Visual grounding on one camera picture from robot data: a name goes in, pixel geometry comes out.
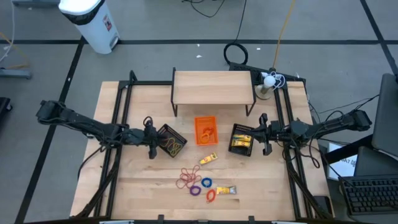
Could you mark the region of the black keyboard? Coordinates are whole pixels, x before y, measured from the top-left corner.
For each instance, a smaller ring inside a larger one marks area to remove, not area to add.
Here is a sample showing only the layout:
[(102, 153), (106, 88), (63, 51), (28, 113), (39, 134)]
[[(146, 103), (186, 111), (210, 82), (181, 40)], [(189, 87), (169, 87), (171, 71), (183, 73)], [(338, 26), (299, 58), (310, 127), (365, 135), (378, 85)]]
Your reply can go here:
[(398, 213), (398, 174), (339, 177), (350, 215)]

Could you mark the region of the dark grey monitor base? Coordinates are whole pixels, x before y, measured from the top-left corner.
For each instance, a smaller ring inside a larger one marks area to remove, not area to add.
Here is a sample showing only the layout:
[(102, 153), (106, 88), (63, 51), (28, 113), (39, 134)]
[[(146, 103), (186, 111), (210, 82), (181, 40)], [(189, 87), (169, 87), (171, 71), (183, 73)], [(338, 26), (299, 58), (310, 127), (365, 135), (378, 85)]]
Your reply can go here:
[(360, 147), (354, 176), (398, 175), (398, 161), (379, 151)]

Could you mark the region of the orange slotted plastic basket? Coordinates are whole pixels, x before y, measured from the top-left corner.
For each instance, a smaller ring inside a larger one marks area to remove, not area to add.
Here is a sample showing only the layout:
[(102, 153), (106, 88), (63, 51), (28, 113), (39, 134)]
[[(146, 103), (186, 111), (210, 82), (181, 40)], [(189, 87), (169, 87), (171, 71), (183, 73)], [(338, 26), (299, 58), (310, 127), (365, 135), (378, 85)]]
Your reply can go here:
[[(203, 133), (203, 130), (206, 127), (214, 127), (215, 131), (210, 137), (210, 141), (207, 144), (202, 144), (200, 142), (200, 136)], [(209, 146), (218, 144), (218, 132), (216, 125), (216, 117), (215, 116), (200, 116), (195, 117), (194, 119), (194, 130), (195, 130), (195, 143), (198, 146)]]

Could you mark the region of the grey monitor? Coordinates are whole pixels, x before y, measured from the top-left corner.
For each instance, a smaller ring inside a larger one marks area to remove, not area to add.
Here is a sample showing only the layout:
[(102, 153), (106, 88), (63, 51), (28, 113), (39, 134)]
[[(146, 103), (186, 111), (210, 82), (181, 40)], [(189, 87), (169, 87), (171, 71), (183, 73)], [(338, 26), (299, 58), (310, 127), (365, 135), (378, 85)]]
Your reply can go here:
[(381, 80), (372, 145), (398, 157), (398, 83), (389, 73)]

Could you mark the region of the black table frame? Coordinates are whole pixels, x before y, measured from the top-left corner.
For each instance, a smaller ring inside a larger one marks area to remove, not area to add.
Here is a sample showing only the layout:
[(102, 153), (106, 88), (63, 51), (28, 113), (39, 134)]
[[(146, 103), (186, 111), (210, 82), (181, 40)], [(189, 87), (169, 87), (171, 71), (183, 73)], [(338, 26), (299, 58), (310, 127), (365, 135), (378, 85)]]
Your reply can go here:
[[(250, 157), (228, 151), (234, 123), (256, 127), (266, 113), (277, 119), (274, 99), (259, 100), (246, 116), (243, 105), (182, 105), (174, 115), (170, 102), (170, 82), (139, 81), (134, 84), (127, 123), (141, 128), (146, 116), (156, 127), (168, 124), (187, 144), (176, 157), (158, 150), (149, 159), (146, 147), (124, 146), (121, 151), (116, 188), (103, 195), (100, 213), (106, 214), (109, 203), (111, 218), (153, 220), (164, 215), (166, 220), (293, 220), (296, 214), (306, 216), (305, 202), (299, 189), (291, 190), (282, 147), (273, 144), (272, 153), (264, 156), (263, 145), (255, 143)], [(218, 144), (198, 146), (195, 143), (194, 119), (215, 116)], [(192, 169), (200, 159), (213, 152), (218, 158), (201, 166), (198, 174), (209, 177), (214, 186), (236, 186), (237, 194), (219, 195), (206, 202), (206, 189), (192, 196), (184, 187), (175, 185), (181, 168)]]

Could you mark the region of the wooden riser shelf black legs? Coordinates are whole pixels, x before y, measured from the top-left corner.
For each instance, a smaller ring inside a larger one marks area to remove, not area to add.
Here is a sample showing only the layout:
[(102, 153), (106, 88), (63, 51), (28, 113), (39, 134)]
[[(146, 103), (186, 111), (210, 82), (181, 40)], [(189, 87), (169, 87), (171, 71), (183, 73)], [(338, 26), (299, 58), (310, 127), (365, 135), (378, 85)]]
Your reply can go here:
[(255, 84), (249, 71), (181, 71), (173, 68), (170, 102), (179, 105), (244, 105), (246, 116), (256, 104)]

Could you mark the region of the white bulb table lamp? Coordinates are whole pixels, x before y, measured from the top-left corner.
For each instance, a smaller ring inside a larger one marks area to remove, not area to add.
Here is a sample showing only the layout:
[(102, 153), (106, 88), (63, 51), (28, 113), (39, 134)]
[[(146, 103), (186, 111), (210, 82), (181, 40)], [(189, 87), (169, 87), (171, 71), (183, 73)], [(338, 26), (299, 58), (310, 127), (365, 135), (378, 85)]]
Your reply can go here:
[(261, 100), (268, 100), (274, 91), (276, 79), (268, 73), (263, 73), (263, 84), (258, 85), (255, 89), (256, 96)]

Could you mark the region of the white trash can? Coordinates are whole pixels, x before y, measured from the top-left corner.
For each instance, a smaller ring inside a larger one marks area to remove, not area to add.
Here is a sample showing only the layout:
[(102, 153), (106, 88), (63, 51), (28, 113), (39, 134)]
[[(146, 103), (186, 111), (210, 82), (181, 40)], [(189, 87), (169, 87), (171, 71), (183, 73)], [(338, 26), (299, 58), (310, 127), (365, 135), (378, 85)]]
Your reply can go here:
[(106, 0), (60, 0), (60, 12), (99, 54), (110, 54), (120, 39)]

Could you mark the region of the grey floor bar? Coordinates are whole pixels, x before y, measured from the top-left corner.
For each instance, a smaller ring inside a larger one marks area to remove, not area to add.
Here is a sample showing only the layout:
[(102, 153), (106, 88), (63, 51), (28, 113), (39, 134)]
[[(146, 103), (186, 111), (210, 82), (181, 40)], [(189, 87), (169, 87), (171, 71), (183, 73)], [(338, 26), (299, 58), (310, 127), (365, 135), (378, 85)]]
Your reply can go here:
[(0, 78), (25, 78), (31, 79), (32, 74), (27, 70), (13, 70), (0, 68)]

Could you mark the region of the black phone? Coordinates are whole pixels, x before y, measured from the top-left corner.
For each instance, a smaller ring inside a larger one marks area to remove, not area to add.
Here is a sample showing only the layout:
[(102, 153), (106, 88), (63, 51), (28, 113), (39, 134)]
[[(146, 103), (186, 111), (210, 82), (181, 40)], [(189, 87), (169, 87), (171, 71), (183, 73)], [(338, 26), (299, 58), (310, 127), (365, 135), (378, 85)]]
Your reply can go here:
[(328, 212), (330, 215), (333, 215), (333, 209), (330, 202), (330, 198), (327, 196), (316, 195), (314, 196), (315, 200), (321, 206), (324, 211)]

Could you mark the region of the black slotted plastic basket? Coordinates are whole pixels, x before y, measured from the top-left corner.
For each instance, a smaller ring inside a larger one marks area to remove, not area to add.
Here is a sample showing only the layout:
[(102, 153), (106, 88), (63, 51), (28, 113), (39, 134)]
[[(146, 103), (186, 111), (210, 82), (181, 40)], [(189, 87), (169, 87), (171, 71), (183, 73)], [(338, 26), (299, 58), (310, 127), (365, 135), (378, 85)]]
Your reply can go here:
[(229, 142), (229, 148), (228, 148), (228, 151), (229, 152), (233, 152), (233, 153), (235, 153), (235, 154), (240, 154), (240, 155), (242, 155), (242, 156), (248, 156), (248, 157), (250, 157), (251, 156), (251, 152), (252, 152), (252, 146), (253, 146), (253, 142), (254, 142), (254, 140), (253, 140), (253, 137), (252, 137), (252, 140), (251, 140), (251, 147), (248, 149), (248, 148), (245, 148), (245, 147), (233, 147), (232, 146), (232, 140), (233, 140), (233, 135), (234, 134), (245, 134), (245, 135), (249, 135), (248, 134), (248, 131), (251, 131), (252, 129), (254, 129), (254, 128), (252, 128), (252, 127), (249, 127), (249, 126), (245, 126), (245, 125), (242, 125), (242, 124), (236, 124), (236, 123), (234, 123), (234, 126), (233, 126), (233, 130), (232, 130), (232, 134), (231, 134), (231, 140), (230, 140), (230, 142)]
[(159, 134), (161, 136), (161, 141), (159, 143), (159, 147), (165, 151), (170, 157), (170, 153), (169, 151), (165, 150), (161, 144), (163, 143), (164, 139), (168, 139), (168, 138), (175, 138), (175, 143), (179, 143), (183, 146), (186, 145), (187, 140), (181, 136), (178, 132), (176, 132), (176, 130), (174, 130), (173, 128), (171, 128), (168, 124), (164, 124), (157, 132), (157, 134)]

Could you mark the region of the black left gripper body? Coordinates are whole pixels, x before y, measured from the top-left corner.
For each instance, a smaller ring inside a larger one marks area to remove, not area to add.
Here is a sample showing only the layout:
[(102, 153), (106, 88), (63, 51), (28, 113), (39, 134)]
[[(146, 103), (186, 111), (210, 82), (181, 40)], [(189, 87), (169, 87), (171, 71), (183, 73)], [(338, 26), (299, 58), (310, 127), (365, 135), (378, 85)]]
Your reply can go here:
[(141, 146), (145, 145), (146, 142), (144, 140), (145, 132), (141, 129), (129, 129), (127, 132), (127, 143), (129, 145)]

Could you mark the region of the yellow rubber band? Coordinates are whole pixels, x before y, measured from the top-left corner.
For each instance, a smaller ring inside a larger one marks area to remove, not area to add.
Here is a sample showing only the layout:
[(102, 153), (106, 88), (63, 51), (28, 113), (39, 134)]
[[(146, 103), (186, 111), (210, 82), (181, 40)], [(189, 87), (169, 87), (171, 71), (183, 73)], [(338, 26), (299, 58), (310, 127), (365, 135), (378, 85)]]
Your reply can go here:
[(175, 147), (175, 138), (164, 139), (161, 146), (167, 151), (172, 151)]
[(179, 143), (172, 143), (170, 146), (169, 146), (169, 153), (170, 153), (170, 155), (172, 156), (172, 157), (175, 157), (179, 152), (180, 152), (180, 150), (183, 148), (183, 146), (181, 145), (181, 144), (179, 144)]

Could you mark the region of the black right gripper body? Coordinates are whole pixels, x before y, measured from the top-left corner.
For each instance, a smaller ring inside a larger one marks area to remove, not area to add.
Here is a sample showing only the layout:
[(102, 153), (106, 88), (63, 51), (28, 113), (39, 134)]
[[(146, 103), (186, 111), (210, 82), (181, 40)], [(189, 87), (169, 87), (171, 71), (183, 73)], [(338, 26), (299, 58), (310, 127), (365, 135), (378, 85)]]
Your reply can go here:
[(268, 125), (267, 130), (267, 138), (269, 141), (278, 141), (280, 139), (279, 135), (281, 132), (281, 127), (278, 121), (271, 121), (270, 125)]

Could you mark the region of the black floor object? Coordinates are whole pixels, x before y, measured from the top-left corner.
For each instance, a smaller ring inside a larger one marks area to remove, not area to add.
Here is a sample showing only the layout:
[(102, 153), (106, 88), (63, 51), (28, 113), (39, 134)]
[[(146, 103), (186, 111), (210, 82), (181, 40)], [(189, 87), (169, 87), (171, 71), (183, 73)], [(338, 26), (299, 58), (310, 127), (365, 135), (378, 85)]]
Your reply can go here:
[(0, 121), (13, 109), (9, 98), (0, 97)]

